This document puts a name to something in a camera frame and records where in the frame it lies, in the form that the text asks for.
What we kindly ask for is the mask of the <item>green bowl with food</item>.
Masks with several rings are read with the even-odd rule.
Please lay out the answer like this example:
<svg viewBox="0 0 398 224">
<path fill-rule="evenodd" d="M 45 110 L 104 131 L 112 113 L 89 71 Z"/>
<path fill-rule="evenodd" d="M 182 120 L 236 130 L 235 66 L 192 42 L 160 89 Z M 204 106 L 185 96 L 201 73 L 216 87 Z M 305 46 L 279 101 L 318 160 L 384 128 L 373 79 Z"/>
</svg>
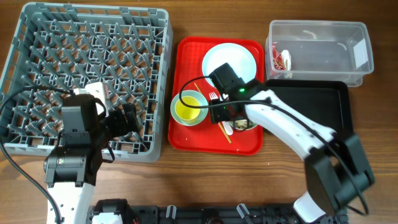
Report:
<svg viewBox="0 0 398 224">
<path fill-rule="evenodd" d="M 238 116 L 238 117 L 235 118 L 234 120 L 230 121 L 230 122 L 229 122 L 230 126 L 231 126 L 234 130 L 237 130 L 237 131 L 247 131 L 247 130 L 253 129 L 253 128 L 255 128 L 255 127 L 257 126 L 256 123 L 253 123 L 251 120 L 246 119 L 247 121 L 250 122 L 250 125 L 249 125 L 246 129 L 236 129 L 236 128 L 234 127 L 234 122 L 235 122 L 236 120 L 241 120 L 241 119 L 244 119 L 244 118 L 243 118 L 242 116 Z"/>
</svg>

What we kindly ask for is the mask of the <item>red snack wrapper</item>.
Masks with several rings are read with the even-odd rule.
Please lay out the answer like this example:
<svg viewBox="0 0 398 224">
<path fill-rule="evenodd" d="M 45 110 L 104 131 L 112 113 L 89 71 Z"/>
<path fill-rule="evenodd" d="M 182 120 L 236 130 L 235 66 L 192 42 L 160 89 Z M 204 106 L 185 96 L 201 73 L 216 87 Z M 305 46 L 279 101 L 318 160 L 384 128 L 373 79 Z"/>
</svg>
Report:
<svg viewBox="0 0 398 224">
<path fill-rule="evenodd" d="M 272 44 L 272 61 L 274 69 L 286 70 L 285 64 L 282 59 L 282 54 L 276 49 L 275 43 Z"/>
</svg>

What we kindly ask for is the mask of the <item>yellow plastic cup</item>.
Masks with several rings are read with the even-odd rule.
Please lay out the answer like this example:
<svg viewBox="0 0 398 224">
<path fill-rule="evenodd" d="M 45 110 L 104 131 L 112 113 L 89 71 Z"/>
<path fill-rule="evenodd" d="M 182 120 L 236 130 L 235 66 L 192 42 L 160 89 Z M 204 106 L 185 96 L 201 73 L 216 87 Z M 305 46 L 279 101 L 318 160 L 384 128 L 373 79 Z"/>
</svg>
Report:
<svg viewBox="0 0 398 224">
<path fill-rule="evenodd" d="M 200 106 L 200 102 L 192 96 L 183 96 L 182 100 L 191 106 Z M 185 106 L 181 100 L 177 100 L 175 104 L 175 112 L 177 116 L 185 123 L 193 123 L 197 120 L 200 109 Z"/>
</svg>

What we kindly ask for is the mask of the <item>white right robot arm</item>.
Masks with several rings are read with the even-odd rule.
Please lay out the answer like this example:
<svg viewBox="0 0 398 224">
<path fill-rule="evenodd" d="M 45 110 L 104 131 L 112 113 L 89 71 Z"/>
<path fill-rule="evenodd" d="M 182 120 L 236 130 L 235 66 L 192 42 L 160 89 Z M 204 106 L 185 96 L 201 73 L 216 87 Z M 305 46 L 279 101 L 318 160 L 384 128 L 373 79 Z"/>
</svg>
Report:
<svg viewBox="0 0 398 224">
<path fill-rule="evenodd" d="M 336 215 L 356 198 L 363 205 L 360 215 L 368 215 L 363 192 L 374 183 L 374 175 L 358 135 L 337 133 L 312 121 L 258 80 L 244 82 L 228 63 L 208 77 L 228 95 L 213 106 L 225 110 L 229 119 L 246 118 L 262 126 L 303 160 L 307 191 L 293 204 L 302 221 Z"/>
</svg>

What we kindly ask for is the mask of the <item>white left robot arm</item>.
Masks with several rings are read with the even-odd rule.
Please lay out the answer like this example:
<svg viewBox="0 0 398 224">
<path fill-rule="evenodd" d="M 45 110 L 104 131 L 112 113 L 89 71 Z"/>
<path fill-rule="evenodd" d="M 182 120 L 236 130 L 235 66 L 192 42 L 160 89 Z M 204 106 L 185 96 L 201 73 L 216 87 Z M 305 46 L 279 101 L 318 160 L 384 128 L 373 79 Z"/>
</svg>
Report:
<svg viewBox="0 0 398 224">
<path fill-rule="evenodd" d="M 47 223 L 86 222 L 97 171 L 106 162 L 102 150 L 111 152 L 110 140 L 141 128 L 132 103 L 99 113 L 97 107 L 102 105 L 89 94 L 68 96 L 63 101 L 63 131 L 44 161 L 50 194 Z"/>
</svg>

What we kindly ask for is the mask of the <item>grey dishwasher rack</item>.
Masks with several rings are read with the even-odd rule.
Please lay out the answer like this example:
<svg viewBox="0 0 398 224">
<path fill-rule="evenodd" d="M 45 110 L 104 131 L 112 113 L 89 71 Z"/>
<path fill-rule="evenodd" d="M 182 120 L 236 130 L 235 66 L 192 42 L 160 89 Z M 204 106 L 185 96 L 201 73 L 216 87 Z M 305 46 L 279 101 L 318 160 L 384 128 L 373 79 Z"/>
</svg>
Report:
<svg viewBox="0 0 398 224">
<path fill-rule="evenodd" d="M 27 3 L 1 74 L 1 139 L 10 154 L 46 156 L 62 129 L 67 90 L 101 82 L 113 110 L 131 103 L 140 129 L 112 140 L 105 158 L 160 157 L 173 30 L 165 9 Z"/>
</svg>

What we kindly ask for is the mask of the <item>rice and food scraps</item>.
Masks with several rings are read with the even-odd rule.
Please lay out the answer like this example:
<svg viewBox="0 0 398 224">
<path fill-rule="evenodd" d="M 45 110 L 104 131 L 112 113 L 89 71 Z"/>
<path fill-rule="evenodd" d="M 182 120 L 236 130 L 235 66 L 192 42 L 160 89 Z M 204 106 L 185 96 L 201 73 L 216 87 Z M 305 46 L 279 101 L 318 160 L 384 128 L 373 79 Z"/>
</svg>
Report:
<svg viewBox="0 0 398 224">
<path fill-rule="evenodd" d="M 234 122 L 234 127 L 236 129 L 246 129 L 250 125 L 250 122 L 246 119 L 236 120 Z"/>
</svg>

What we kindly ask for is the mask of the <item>wooden chopstick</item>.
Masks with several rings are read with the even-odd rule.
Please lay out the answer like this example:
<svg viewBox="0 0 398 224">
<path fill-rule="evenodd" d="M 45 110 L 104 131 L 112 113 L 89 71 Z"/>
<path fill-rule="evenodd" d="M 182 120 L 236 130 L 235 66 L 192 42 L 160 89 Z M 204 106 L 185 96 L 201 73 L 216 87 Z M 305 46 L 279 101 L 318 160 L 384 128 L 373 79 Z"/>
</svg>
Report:
<svg viewBox="0 0 398 224">
<path fill-rule="evenodd" d="M 196 89 L 198 90 L 198 92 L 199 93 L 201 93 L 201 94 L 203 94 L 202 92 L 201 92 L 201 90 L 200 90 L 200 88 L 199 88 L 199 86 L 194 82 L 194 86 L 196 87 Z M 211 95 L 211 99 L 215 99 L 215 97 L 216 97 L 216 95 Z M 218 126 L 220 127 L 220 129 L 221 129 L 221 131 L 222 131 L 222 133 L 224 134 L 224 136 L 225 136 L 225 138 L 226 138 L 226 140 L 229 142 L 229 144 L 232 144 L 232 141 L 231 141 L 231 139 L 229 138 L 229 135 L 231 135 L 232 134 L 232 132 L 230 131 L 230 130 L 226 130 L 225 129 L 225 122 L 224 121 L 222 121 L 222 122 L 219 122 L 218 123 Z"/>
</svg>

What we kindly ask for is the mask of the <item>white plastic fork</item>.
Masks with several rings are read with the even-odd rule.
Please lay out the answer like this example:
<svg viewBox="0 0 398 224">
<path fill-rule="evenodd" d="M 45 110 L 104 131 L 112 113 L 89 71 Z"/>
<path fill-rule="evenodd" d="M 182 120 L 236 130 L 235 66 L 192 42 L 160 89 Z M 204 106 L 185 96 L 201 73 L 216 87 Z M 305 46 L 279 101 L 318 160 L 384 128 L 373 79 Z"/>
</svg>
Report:
<svg viewBox="0 0 398 224">
<path fill-rule="evenodd" d="M 211 100 L 219 99 L 220 101 L 223 101 L 223 98 L 221 97 L 221 95 L 218 96 L 215 92 L 209 93 L 209 97 L 210 97 Z M 232 135 L 233 134 L 233 129 L 230 126 L 230 124 L 227 121 L 222 121 L 221 123 L 223 125 L 223 128 L 224 128 L 226 134 L 228 136 Z"/>
</svg>

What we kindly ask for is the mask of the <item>green bowl under cup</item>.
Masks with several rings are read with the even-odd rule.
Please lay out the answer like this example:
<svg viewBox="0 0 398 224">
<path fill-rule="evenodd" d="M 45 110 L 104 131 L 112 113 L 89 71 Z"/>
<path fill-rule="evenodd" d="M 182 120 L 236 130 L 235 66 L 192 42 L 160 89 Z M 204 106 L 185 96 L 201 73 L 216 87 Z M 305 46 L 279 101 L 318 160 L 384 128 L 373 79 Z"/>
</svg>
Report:
<svg viewBox="0 0 398 224">
<path fill-rule="evenodd" d="M 207 102 L 206 98 L 201 93 L 199 93 L 195 90 L 182 91 L 182 96 L 192 96 L 200 102 L 200 106 L 208 106 L 208 102 Z M 177 114 L 175 112 L 175 104 L 176 104 L 177 100 L 179 100 L 179 94 L 174 96 L 174 98 L 170 104 L 171 115 L 177 123 L 184 125 L 184 126 L 194 126 L 194 125 L 201 123 L 206 118 L 207 113 L 208 113 L 208 108 L 202 108 L 202 109 L 200 109 L 200 114 L 196 121 L 194 121 L 193 123 L 185 123 L 177 116 Z"/>
</svg>

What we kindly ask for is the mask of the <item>red plastic tray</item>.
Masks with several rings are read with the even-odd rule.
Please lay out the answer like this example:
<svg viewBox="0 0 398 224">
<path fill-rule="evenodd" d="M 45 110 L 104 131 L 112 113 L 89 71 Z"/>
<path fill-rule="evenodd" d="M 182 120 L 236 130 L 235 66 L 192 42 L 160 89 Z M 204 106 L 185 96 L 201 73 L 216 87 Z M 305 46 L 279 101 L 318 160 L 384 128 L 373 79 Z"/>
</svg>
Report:
<svg viewBox="0 0 398 224">
<path fill-rule="evenodd" d="M 203 75 L 201 65 L 207 51 L 222 43 L 235 43 L 245 47 L 256 61 L 256 79 L 264 81 L 264 57 L 262 46 L 254 40 L 225 39 L 215 37 L 186 37 L 178 44 L 173 82 L 173 100 L 170 111 L 175 112 L 174 104 L 182 85 Z M 194 126 L 185 126 L 174 120 L 169 121 L 168 139 L 176 148 L 187 151 L 235 154 L 250 156 L 257 153 L 263 143 L 263 129 L 257 126 L 242 133 L 233 133 L 227 140 L 217 124 L 212 124 L 210 115 Z"/>
</svg>

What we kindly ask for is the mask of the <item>light blue plate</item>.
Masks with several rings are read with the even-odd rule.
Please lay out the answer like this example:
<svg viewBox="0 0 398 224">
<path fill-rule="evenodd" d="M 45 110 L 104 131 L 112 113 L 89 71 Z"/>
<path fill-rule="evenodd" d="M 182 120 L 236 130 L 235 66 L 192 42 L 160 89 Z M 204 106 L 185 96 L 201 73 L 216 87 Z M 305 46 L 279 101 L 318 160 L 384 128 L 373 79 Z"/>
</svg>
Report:
<svg viewBox="0 0 398 224">
<path fill-rule="evenodd" d="M 257 64 L 252 53 L 233 43 L 218 44 L 207 51 L 201 65 L 203 75 L 208 76 L 224 63 L 228 63 L 245 83 L 256 77 Z"/>
</svg>

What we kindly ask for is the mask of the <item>black tray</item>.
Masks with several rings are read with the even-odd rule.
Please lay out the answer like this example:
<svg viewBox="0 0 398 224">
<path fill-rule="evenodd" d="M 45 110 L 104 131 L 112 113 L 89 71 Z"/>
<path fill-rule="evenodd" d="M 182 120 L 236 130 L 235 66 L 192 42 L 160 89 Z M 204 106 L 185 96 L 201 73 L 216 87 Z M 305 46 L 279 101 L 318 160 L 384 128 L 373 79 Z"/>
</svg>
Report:
<svg viewBox="0 0 398 224">
<path fill-rule="evenodd" d="M 349 91 L 339 81 L 268 80 L 266 86 L 284 103 L 337 133 L 354 133 Z"/>
</svg>

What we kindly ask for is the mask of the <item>clear plastic bin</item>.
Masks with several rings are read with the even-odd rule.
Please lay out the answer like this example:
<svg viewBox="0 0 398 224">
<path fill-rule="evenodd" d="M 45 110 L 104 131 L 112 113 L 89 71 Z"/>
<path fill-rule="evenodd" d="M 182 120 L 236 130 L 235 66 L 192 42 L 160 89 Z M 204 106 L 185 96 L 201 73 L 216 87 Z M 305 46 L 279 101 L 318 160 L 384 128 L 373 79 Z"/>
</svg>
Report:
<svg viewBox="0 0 398 224">
<path fill-rule="evenodd" d="M 273 68 L 272 44 L 292 57 L 292 78 Z M 349 21 L 274 20 L 266 40 L 267 79 L 341 81 L 360 86 L 374 71 L 366 25 Z"/>
</svg>

